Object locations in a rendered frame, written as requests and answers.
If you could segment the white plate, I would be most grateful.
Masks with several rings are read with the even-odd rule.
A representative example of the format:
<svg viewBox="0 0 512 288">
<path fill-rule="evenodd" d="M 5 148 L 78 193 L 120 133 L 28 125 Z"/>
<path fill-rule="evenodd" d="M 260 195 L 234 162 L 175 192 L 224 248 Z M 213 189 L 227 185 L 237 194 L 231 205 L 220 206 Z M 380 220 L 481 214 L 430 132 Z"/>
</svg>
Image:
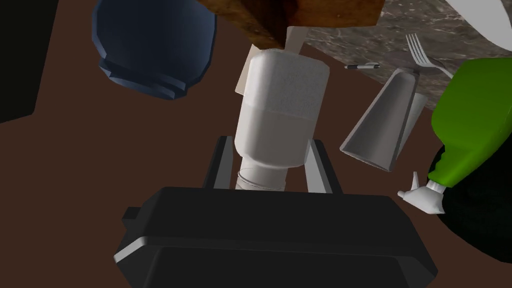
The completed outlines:
<svg viewBox="0 0 512 288">
<path fill-rule="evenodd" d="M 502 0 L 445 0 L 479 34 L 512 51 L 512 24 Z"/>
</svg>

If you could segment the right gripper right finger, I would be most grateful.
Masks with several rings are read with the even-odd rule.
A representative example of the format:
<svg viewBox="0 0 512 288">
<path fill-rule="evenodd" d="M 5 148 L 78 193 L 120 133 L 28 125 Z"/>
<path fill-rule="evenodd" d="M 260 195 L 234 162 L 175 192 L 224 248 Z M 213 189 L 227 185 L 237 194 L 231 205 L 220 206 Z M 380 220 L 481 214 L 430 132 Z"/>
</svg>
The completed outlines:
<svg viewBox="0 0 512 288">
<path fill-rule="evenodd" d="M 309 193 L 343 194 L 335 169 L 321 140 L 309 141 L 304 170 Z"/>
</svg>

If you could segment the white bottle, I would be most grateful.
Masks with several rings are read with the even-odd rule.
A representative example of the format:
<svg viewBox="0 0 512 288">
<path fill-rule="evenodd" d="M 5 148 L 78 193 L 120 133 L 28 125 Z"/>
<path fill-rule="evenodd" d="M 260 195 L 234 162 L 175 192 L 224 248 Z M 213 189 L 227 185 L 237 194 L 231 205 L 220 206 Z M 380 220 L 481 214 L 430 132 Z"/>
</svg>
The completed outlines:
<svg viewBox="0 0 512 288">
<path fill-rule="evenodd" d="M 285 50 L 252 58 L 234 138 L 238 190 L 283 191 L 288 170 L 305 164 L 329 76 L 323 61 Z"/>
</svg>

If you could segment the green spray bottle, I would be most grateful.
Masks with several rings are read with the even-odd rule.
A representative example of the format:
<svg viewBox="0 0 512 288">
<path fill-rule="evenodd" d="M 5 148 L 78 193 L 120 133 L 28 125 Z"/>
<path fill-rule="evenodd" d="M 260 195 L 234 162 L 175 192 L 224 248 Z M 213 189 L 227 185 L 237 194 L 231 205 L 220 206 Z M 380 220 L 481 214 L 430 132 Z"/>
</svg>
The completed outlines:
<svg viewBox="0 0 512 288">
<path fill-rule="evenodd" d="M 454 74 L 431 117 L 444 152 L 425 186 L 417 173 L 398 195 L 427 214 L 443 214 L 445 189 L 481 166 L 512 134 L 512 58 L 465 61 Z"/>
</svg>

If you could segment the brown wooden block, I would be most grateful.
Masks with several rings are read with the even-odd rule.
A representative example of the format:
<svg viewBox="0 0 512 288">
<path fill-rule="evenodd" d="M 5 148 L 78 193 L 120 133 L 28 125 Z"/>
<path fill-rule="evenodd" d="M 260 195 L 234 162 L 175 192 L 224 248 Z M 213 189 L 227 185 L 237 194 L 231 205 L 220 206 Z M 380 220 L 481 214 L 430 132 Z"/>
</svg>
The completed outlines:
<svg viewBox="0 0 512 288">
<path fill-rule="evenodd" d="M 197 0 L 261 50 L 283 49 L 288 27 L 375 26 L 385 0 Z"/>
</svg>

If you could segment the silver fork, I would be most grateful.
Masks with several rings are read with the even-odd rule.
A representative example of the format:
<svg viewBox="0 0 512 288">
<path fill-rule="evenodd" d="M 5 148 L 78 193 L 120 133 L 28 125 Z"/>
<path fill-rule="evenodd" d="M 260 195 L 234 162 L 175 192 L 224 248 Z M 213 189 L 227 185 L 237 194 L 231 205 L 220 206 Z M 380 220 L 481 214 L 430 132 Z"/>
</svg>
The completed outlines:
<svg viewBox="0 0 512 288">
<path fill-rule="evenodd" d="M 415 33 L 407 34 L 405 36 L 407 45 L 409 48 L 409 52 L 419 66 L 424 68 L 436 68 L 442 71 L 445 75 L 447 75 L 450 79 L 453 78 L 453 75 L 446 69 L 441 67 L 440 65 L 436 65 L 430 61 L 427 54 L 425 53 L 421 42 Z"/>
</svg>

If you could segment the dark blue jar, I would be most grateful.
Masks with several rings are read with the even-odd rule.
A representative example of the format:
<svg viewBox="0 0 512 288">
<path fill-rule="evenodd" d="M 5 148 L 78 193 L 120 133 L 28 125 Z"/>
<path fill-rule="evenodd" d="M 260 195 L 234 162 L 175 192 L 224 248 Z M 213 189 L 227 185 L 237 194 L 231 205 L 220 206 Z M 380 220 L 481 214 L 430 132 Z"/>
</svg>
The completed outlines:
<svg viewBox="0 0 512 288">
<path fill-rule="evenodd" d="M 208 70 L 217 16 L 197 0 L 98 0 L 92 40 L 113 82 L 164 100 L 187 95 Z"/>
</svg>

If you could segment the grey cone-shaped cup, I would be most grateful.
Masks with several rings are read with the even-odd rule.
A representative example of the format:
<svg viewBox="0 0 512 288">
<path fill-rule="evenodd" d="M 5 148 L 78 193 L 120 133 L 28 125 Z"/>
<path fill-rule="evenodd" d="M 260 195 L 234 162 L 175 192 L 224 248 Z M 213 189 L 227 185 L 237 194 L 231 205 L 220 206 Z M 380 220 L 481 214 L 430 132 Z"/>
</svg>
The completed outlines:
<svg viewBox="0 0 512 288">
<path fill-rule="evenodd" d="M 390 172 L 427 102 L 417 93 L 420 74 L 411 68 L 393 71 L 377 97 L 340 146 L 340 151 Z"/>
</svg>

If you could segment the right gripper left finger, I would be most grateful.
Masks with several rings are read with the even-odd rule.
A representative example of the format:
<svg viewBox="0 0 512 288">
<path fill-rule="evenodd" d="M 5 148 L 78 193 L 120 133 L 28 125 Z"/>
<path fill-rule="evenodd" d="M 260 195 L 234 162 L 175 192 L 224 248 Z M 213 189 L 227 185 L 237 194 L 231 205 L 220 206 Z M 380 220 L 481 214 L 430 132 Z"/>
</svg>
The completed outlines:
<svg viewBox="0 0 512 288">
<path fill-rule="evenodd" d="M 230 189 L 233 167 L 233 137 L 220 136 L 203 183 L 205 189 Z"/>
</svg>

